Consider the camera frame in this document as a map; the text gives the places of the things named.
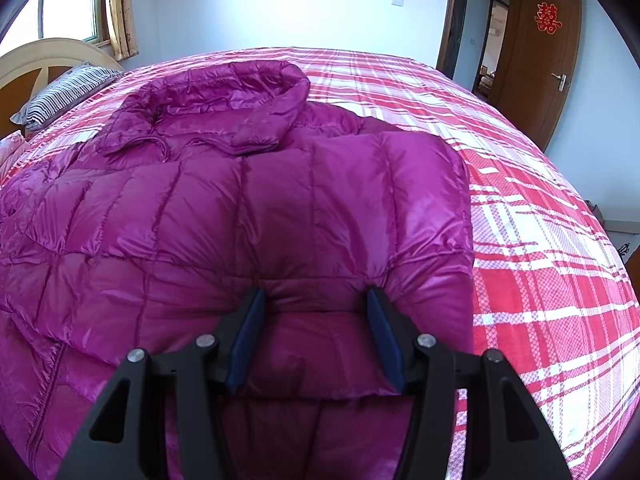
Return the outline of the magenta quilted down jacket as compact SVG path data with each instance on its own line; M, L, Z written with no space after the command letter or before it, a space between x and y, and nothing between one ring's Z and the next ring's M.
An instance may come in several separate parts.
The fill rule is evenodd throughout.
M128 94L1 190L1 427L51 479L134 348L190 344L267 296L224 414L242 479L388 479L410 403L366 319L384 290L472 347L469 174L444 140L311 101L295 65L212 65Z

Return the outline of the red white plaid bedsheet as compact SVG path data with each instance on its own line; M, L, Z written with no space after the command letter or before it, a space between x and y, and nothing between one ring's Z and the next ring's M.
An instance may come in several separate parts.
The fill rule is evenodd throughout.
M576 190L529 138L431 67L386 54L259 48L198 54L130 70L35 137L6 166L16 200L27 176L72 154L130 93L185 70L240 61L286 61L314 101L412 132L439 136L470 175L473 342L503 351L532 393L577 479L600 474L639 404L639 304L620 256ZM1 271L1 428L6 449L50 479L91 401L134 342L167 340L163 276L149 295L113 313L73 296L47 263ZM371 408L405 415L405 401L356 393L363 372L346 354L361 344L348 314L283 321L267 344L304 353L284 393L250 388L231 409L243 479L387 479L385 430Z

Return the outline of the pink floral folded quilt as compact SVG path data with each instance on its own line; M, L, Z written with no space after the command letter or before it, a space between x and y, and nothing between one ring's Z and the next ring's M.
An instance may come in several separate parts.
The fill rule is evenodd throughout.
M3 180L11 168L29 148L23 133L16 130L0 141L0 180Z

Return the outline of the striped pillow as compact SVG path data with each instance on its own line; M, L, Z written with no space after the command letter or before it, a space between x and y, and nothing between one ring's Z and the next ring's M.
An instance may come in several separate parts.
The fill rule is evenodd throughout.
M27 132L38 132L120 76L121 70L89 63L75 65L39 91L9 121Z

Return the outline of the brown wooden door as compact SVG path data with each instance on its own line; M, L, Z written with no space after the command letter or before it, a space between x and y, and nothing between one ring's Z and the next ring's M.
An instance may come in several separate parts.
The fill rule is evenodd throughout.
M563 24L552 36L534 21L543 1L558 7ZM582 0L510 0L489 103L541 151L548 148L570 90L581 30ZM552 73L567 76L563 92Z

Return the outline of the cream wooden round headboard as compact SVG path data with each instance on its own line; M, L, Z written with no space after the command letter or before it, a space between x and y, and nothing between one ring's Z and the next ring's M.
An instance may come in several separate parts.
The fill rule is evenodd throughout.
M10 117L71 67L89 63L122 71L111 55L93 44L49 38L24 44L1 57L1 137L18 129Z

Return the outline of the red double happiness sticker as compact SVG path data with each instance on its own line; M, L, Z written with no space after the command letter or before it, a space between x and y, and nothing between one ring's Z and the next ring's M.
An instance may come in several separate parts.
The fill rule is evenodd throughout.
M558 19L558 7L554 3L544 1L538 3L534 21L540 32L545 32L550 36L563 27L562 22Z

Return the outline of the right yellow curtain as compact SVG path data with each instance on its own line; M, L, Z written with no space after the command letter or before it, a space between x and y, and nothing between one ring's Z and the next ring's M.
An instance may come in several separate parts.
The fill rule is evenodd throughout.
M132 0L106 0L107 27L116 61L139 53Z

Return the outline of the window with metal frame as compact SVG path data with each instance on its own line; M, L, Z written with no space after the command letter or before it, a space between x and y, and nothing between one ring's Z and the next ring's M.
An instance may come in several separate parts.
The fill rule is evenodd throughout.
M1 54L47 38L108 39L106 0L28 0L1 40Z

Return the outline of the dark wooden door frame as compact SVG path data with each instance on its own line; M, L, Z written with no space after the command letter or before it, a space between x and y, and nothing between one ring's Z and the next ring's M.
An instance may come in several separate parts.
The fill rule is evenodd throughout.
M489 100L510 0L448 0L436 68L479 99Z

